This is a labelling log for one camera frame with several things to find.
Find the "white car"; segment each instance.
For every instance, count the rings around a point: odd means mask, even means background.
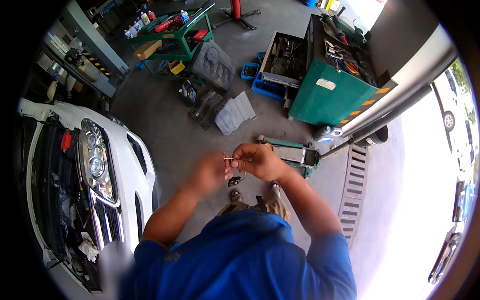
[[[472,137],[460,88],[451,68],[443,72],[433,83],[444,110],[444,126],[452,146],[452,154],[458,160],[460,171],[464,172],[473,163],[470,159]]]
[[[133,251],[160,197],[148,149],[88,108],[22,98],[18,115],[16,166],[39,258],[98,293],[97,253],[113,240]]]

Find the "hand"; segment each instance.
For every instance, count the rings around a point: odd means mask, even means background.
[[[253,174],[258,179],[265,181],[280,180],[292,171],[283,160],[281,160],[265,144],[241,144],[233,151],[232,167]]]
[[[201,155],[196,160],[180,189],[189,198],[197,201],[215,192],[223,180],[233,176],[230,161],[224,160],[223,157],[228,157],[228,154],[218,150]]]

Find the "khaki shorts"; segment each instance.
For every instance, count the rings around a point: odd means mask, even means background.
[[[289,222],[292,216],[290,210],[287,208],[283,200],[280,198],[280,189],[271,189],[267,192],[267,196],[264,199],[267,212],[274,213],[282,217],[285,221]],[[225,211],[229,210],[234,213],[244,209],[256,209],[259,210],[258,205],[248,205],[244,202],[234,201],[231,204],[227,204],[217,216],[221,216]]]

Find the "car headlight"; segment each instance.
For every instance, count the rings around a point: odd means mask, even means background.
[[[106,200],[115,203],[111,172],[108,169],[108,140],[100,127],[89,119],[82,121],[80,164],[85,182]]]

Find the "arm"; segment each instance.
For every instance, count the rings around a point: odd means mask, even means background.
[[[215,151],[200,157],[175,194],[150,216],[141,241],[153,240],[169,249],[199,201],[216,191],[233,171],[226,153]]]
[[[338,216],[305,179],[264,144],[241,144],[233,152],[232,167],[259,179],[277,180],[311,236],[343,233]]]

